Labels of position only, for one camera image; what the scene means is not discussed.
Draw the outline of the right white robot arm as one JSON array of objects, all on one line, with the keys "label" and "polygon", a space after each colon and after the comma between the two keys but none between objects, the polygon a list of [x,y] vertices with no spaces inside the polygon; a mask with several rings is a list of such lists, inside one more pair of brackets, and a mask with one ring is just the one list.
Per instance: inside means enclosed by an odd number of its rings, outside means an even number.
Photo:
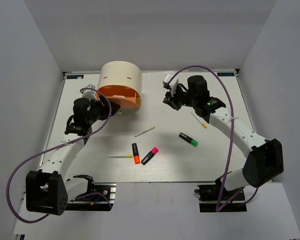
[{"label": "right white robot arm", "polygon": [[187,83],[185,87],[167,74],[162,82],[167,89],[163,102],[175,110],[192,107],[199,117],[232,140],[246,158],[241,169],[216,181],[215,192],[219,198],[226,200],[234,190],[246,186],[258,188],[284,171],[283,148],[277,139],[268,140],[232,117],[225,103],[210,96],[203,76],[191,76]]}]

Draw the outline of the yellow capped white marker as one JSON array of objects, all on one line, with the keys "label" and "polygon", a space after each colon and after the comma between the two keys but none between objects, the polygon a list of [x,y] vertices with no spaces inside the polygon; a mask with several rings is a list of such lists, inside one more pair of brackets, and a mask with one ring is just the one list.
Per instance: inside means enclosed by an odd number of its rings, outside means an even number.
[{"label": "yellow capped white marker", "polygon": [[201,121],[200,118],[199,118],[194,112],[191,112],[191,114],[192,114],[192,116],[200,123],[200,125],[201,125],[204,129],[207,128],[207,125],[206,125],[203,121]]}]

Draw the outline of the cream orange drawer box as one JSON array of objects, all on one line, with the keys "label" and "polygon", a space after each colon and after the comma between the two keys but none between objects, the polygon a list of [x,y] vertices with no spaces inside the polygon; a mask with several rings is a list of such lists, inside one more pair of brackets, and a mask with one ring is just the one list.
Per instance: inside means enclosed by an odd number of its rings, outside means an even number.
[{"label": "cream orange drawer box", "polygon": [[111,61],[100,71],[97,90],[120,105],[119,115],[134,115],[142,105],[142,72],[133,63]]}]

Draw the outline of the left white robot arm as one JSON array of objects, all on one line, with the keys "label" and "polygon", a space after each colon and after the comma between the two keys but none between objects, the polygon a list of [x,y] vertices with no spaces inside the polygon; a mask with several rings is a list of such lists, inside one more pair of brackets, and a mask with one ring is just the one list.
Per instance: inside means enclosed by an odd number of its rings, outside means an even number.
[{"label": "left white robot arm", "polygon": [[92,125],[105,121],[120,110],[120,105],[100,96],[89,100],[78,98],[73,103],[73,114],[66,123],[65,143],[37,171],[30,171],[25,179],[26,209],[29,212],[60,216],[68,202],[82,196],[89,200],[95,196],[93,177],[76,174],[66,178],[66,173],[77,154],[86,145]]}]

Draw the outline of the yellow thin pen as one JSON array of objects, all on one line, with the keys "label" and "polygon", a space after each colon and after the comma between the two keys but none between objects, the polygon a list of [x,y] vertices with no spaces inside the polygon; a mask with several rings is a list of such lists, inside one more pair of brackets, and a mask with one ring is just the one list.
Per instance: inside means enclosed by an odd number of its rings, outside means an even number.
[{"label": "yellow thin pen", "polygon": [[109,159],[131,159],[133,155],[108,155]]}]

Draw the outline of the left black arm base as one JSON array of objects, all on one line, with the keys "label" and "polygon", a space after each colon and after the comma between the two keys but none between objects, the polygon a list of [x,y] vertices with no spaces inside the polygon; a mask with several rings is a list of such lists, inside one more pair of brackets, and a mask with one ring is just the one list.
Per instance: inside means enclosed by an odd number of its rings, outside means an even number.
[{"label": "left black arm base", "polygon": [[70,200],[65,210],[77,212],[109,212],[115,203],[116,187],[116,183],[94,183],[92,189]]}]

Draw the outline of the pale yellow white pen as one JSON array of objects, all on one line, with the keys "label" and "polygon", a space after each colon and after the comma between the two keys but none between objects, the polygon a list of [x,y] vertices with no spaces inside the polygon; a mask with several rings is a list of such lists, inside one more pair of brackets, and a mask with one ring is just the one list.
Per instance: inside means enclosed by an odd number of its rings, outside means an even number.
[{"label": "pale yellow white pen", "polygon": [[146,133],[148,133],[148,132],[154,130],[155,128],[156,128],[155,126],[150,127],[150,128],[148,128],[148,129],[146,129],[146,130],[140,132],[140,133],[135,134],[134,137],[137,138],[137,137],[139,137],[139,136],[141,136],[141,135],[143,135],[143,134],[146,134]]}]

